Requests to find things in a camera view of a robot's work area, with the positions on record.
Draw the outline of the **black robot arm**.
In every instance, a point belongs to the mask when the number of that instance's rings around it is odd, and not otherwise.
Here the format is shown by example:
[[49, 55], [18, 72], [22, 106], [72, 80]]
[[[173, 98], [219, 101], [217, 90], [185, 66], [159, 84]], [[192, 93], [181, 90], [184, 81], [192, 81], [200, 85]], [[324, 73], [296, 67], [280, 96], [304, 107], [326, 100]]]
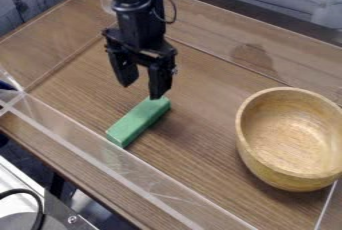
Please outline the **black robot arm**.
[[177, 50], [165, 41], [163, 0], [112, 0], [117, 27], [103, 30], [105, 52], [123, 87], [139, 78], [137, 66], [148, 70], [149, 99], [159, 99], [172, 86]]

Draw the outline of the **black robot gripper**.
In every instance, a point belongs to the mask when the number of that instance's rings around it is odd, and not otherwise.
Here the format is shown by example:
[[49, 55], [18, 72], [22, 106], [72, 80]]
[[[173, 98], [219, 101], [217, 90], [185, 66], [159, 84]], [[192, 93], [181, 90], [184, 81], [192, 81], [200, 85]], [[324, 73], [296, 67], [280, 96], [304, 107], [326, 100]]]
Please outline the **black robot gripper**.
[[117, 82], [128, 87], [139, 78], [137, 66], [148, 69], [149, 99], [157, 100], [172, 87], [176, 49], [165, 41], [164, 6], [113, 5], [117, 26], [103, 31], [105, 50]]

